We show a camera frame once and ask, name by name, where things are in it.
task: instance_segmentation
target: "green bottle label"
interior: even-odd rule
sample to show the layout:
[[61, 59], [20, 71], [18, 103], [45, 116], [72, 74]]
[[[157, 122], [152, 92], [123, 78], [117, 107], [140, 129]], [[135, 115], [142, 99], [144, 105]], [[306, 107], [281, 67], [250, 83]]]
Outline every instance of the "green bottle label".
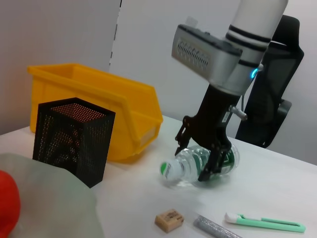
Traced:
[[[202, 161], [200, 161], [199, 156], [196, 154], [193, 154], [193, 158], [196, 164], [197, 174], [199, 176], [208, 162], [209, 155], [200, 155], [200, 158]], [[221, 174], [226, 174], [230, 172], [233, 169], [233, 167], [234, 167], [234, 154], [232, 150], [230, 149], [224, 158], [222, 168], [221, 168]]]

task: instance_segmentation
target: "green box cutter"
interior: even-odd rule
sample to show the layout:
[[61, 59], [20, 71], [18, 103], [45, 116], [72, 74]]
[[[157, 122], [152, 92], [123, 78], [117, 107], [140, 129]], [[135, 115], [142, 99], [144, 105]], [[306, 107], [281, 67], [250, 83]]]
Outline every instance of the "green box cutter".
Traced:
[[306, 227], [296, 222], [286, 222], [274, 220], [270, 218], [256, 218], [242, 214], [226, 213], [224, 216], [226, 222], [240, 224], [250, 227], [263, 227], [275, 230], [283, 230], [290, 232], [305, 232]]

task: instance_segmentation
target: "black mesh pen holder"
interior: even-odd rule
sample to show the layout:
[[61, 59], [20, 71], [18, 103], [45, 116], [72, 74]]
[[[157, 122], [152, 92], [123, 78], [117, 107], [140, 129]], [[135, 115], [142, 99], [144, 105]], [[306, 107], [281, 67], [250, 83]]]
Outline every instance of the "black mesh pen holder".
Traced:
[[103, 180], [115, 113], [79, 98], [39, 104], [33, 160]]

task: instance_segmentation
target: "white wall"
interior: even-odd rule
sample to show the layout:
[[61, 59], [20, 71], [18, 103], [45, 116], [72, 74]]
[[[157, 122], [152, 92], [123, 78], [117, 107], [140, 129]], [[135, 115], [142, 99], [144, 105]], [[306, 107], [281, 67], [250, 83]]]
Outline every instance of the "white wall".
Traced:
[[120, 0], [5, 0], [0, 10], [0, 134], [30, 121], [28, 65], [108, 70]]
[[[110, 72], [155, 86], [164, 115], [182, 119], [196, 114], [208, 83], [171, 58], [176, 27], [187, 16], [198, 28], [223, 37], [238, 0], [129, 0], [122, 3]], [[317, 87], [314, 32], [317, 2], [290, 0], [285, 14], [301, 22], [304, 59], [283, 99], [293, 106], [270, 150], [317, 164]], [[232, 117], [227, 134], [234, 137], [240, 121]]]

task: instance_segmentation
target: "chair backrest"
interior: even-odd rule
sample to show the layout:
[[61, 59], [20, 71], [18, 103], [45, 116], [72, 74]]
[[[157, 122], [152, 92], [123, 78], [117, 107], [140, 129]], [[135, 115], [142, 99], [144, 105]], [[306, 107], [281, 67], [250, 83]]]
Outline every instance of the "chair backrest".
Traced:
[[240, 123], [236, 139], [265, 148], [273, 141], [281, 125], [276, 120], [280, 118], [277, 112], [282, 95], [304, 57], [299, 47], [299, 26], [298, 19], [282, 17], [263, 57], [264, 70], [256, 76], [245, 109], [248, 120]]

